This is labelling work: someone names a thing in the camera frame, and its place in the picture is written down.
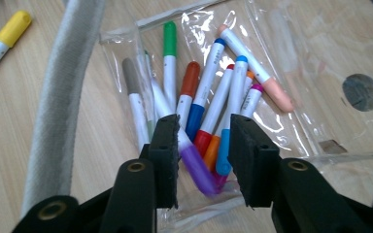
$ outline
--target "purple marker cap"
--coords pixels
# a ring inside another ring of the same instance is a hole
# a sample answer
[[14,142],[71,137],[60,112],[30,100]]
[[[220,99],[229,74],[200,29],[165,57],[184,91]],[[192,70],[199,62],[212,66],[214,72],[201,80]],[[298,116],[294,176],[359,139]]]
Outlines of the purple marker cap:
[[216,183],[217,187],[219,189],[222,189],[223,185],[226,183],[226,179],[228,178],[228,176],[221,176],[220,174],[218,174],[217,171],[213,172],[213,176],[215,178],[215,183]]
[[195,185],[204,195],[214,196],[220,193],[214,177],[211,175],[207,166],[205,166],[204,161],[194,145],[190,145],[181,150],[180,156],[195,182]]
[[260,84],[253,84],[253,86],[251,86],[251,89],[259,90],[259,92],[263,91],[263,87]]

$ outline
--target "pink marker cap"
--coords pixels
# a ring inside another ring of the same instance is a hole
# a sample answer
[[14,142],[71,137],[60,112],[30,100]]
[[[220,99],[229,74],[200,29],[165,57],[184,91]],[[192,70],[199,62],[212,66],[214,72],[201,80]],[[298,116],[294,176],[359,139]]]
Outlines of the pink marker cap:
[[256,90],[259,90],[259,92],[262,92],[263,91],[263,87],[262,85],[260,84],[253,84],[253,86],[251,86],[251,89],[256,89]]

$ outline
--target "blue marker cap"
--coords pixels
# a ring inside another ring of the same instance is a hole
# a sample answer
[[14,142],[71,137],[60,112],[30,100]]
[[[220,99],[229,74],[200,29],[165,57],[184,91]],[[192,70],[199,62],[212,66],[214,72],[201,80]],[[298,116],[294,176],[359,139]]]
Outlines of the blue marker cap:
[[226,43],[225,43],[225,40],[221,39],[221,38],[217,38],[214,43],[220,43],[221,45],[225,46]]
[[204,115],[204,112],[204,107],[197,104],[190,105],[189,115],[187,116],[186,122],[186,134],[192,142],[195,139],[196,132],[198,132],[198,129],[201,126],[201,118]]
[[221,176],[228,176],[231,171],[231,164],[228,161],[229,134],[229,129],[223,129],[220,133],[220,149],[218,151],[216,170]]
[[248,62],[248,59],[247,59],[247,56],[240,55],[240,56],[237,56],[237,59],[235,61],[245,61],[245,62]]

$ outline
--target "purple marker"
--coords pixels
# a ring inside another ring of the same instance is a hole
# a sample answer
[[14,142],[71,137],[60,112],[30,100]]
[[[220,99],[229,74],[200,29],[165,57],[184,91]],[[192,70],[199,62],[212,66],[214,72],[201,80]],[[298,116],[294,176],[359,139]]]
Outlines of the purple marker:
[[[174,114],[169,109],[168,101],[166,100],[159,84],[155,79],[151,79],[151,85],[153,87],[155,109],[159,117],[166,117]],[[199,155],[198,150],[190,141],[182,127],[178,131],[178,153],[182,157],[182,161],[186,165],[186,168],[192,177],[192,180],[195,182],[196,187],[198,187],[203,194],[206,196],[213,196],[220,193],[214,177],[205,166],[201,155]]]

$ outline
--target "screw hole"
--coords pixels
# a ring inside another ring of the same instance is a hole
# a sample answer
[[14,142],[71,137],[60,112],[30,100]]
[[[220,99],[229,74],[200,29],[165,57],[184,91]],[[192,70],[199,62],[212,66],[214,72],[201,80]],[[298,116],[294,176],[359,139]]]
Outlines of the screw hole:
[[291,161],[288,163],[288,166],[289,168],[296,170],[296,171],[300,171],[300,172],[308,170],[308,167],[307,165],[305,165],[305,163],[298,162],[298,161]]
[[145,169],[145,164],[141,162],[134,162],[128,165],[129,172],[141,172]]
[[50,202],[38,213],[38,219],[51,220],[60,216],[66,210],[66,204],[62,201]]

